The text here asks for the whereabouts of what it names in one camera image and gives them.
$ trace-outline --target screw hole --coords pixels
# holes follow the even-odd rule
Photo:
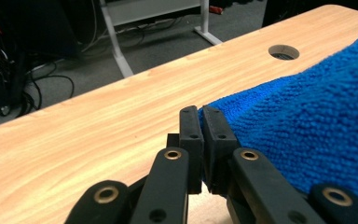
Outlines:
[[[111,203],[118,196],[118,189],[115,186],[107,186],[97,190],[94,194],[94,201],[97,203]]]
[[[339,206],[351,206],[353,204],[351,197],[340,189],[325,188],[322,194],[328,201]]]
[[[255,154],[253,151],[245,150],[241,153],[241,156],[248,161],[255,161],[258,159],[258,155]]]
[[[164,154],[165,158],[167,158],[168,160],[177,160],[179,158],[182,157],[182,153],[180,151],[176,151],[176,150],[170,150],[170,151],[167,151],[165,154]]]
[[[156,209],[150,212],[149,219],[153,222],[162,222],[167,217],[167,214],[162,209]]]

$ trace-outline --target black equipment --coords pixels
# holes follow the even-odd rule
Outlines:
[[[358,223],[352,192],[334,184],[297,191],[263,153],[239,145],[220,110],[202,113],[201,130],[197,108],[182,109],[180,133],[168,134],[148,176],[129,187],[92,186],[65,223],[186,223],[187,194],[200,193],[203,176],[212,194],[227,198],[234,223]]]
[[[79,54],[76,37],[58,0],[0,0],[1,112],[21,102],[26,73],[35,66],[35,55],[78,58]]]

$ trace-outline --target metal stand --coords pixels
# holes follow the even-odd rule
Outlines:
[[[157,13],[155,11],[155,9],[153,9],[150,12],[148,12],[149,14],[147,14],[147,12],[145,12],[145,15],[141,15],[141,16],[130,15],[130,16],[132,16],[132,18],[124,18],[122,15],[116,15],[116,18],[113,18],[114,15],[112,15],[112,12],[109,12],[110,9],[112,9],[113,7],[122,7],[123,10],[125,10],[128,8],[133,8],[136,4],[141,4],[141,2],[136,3],[131,0],[127,0],[127,1],[120,1],[120,2],[116,3],[119,5],[114,5],[114,3],[106,4],[105,0],[100,0],[103,17],[106,22],[106,27],[109,32],[110,40],[112,41],[112,45],[113,45],[112,53],[113,53],[113,56],[115,57],[118,68],[120,69],[120,72],[124,78],[132,76],[133,72],[132,72],[126,58],[124,57],[123,53],[121,52],[120,45],[118,44],[118,41],[117,41],[116,31],[115,31],[114,26],[119,25],[119,24],[124,24],[124,23],[130,22],[130,21],[136,21],[139,19],[145,19],[145,18],[164,14],[164,12]],[[221,40],[219,40],[214,35],[211,35],[208,32],[209,0],[200,0],[200,6],[201,6],[201,26],[195,27],[194,30],[213,45],[222,43]]]

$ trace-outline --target white table frame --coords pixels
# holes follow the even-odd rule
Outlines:
[[[175,6],[177,7],[178,10],[200,6],[201,25],[195,27],[194,30],[213,45],[222,43],[221,40],[216,38],[208,31],[209,0],[182,1],[182,3],[184,2],[186,6],[180,5],[181,0],[176,0],[176,1],[179,1],[179,2],[175,2],[177,4],[179,3],[179,6]],[[123,0],[123,1],[116,1],[108,4],[106,4],[105,0],[100,0],[103,17],[106,22],[106,27],[109,32],[110,40],[112,41],[112,46],[113,46],[112,53],[117,62],[118,68],[120,69],[120,72],[124,78],[132,76],[133,72],[126,58],[121,52],[120,45],[118,44],[117,41],[115,26],[132,21],[138,21],[141,19],[158,16],[158,15],[163,15],[175,11],[174,9],[172,9],[172,3],[167,4],[168,0],[157,0],[157,2],[160,2],[160,5],[158,5],[159,12],[157,12],[154,7],[145,7],[146,5],[150,5],[150,4],[156,5],[156,0]],[[128,13],[129,11],[132,10],[135,10],[135,13],[132,14]]]

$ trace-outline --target wooden table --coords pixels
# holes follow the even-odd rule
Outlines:
[[[91,185],[147,175],[182,107],[298,73],[357,38],[358,11],[320,7],[0,125],[0,223],[63,223]],[[300,57],[271,57],[277,44]],[[191,196],[189,223],[230,223],[225,200]]]

